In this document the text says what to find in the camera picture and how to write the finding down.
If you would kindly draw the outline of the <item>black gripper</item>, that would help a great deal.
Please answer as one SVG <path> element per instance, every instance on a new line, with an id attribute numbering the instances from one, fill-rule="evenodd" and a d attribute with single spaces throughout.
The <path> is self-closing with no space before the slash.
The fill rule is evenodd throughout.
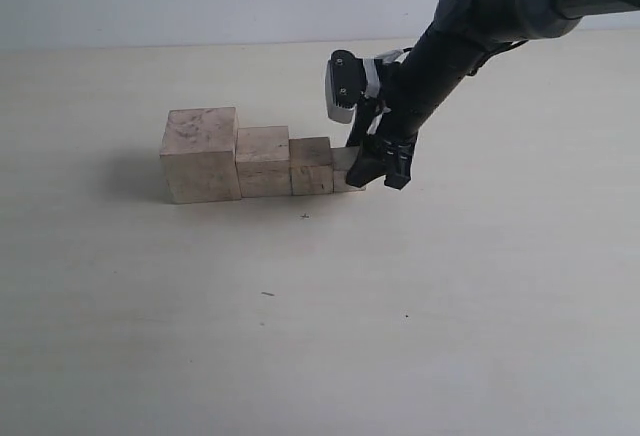
<path id="1" fill-rule="evenodd" d="M 345 182 L 363 188 L 385 175 L 384 185 L 402 190 L 411 181 L 414 143 L 392 143 L 382 153 L 377 138 L 364 138 L 373 119 L 389 140 L 412 140 L 419 128 L 490 49 L 460 34 L 427 30 L 412 48 L 373 58 L 349 56 L 349 144 L 359 146 Z"/>

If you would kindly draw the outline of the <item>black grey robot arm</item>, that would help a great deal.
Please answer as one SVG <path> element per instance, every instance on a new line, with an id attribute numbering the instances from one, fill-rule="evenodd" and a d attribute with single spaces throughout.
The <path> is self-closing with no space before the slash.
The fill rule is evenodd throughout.
<path id="1" fill-rule="evenodd" d="M 330 119 L 351 127 L 358 150 L 347 185 L 382 178 L 400 190 L 411 180 L 420 127 L 466 77 L 529 41 L 571 32 L 587 16 L 636 11 L 639 0 L 439 0 L 411 47 L 373 58 L 334 51 L 325 93 Z"/>

